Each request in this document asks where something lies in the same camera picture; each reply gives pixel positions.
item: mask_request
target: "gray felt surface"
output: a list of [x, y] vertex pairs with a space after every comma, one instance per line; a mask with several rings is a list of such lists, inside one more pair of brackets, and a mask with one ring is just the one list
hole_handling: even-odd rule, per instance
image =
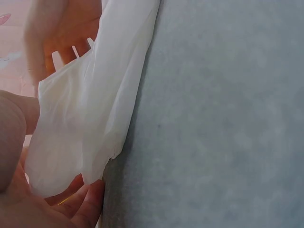
[[105, 228], [304, 228], [304, 1], [163, 0]]

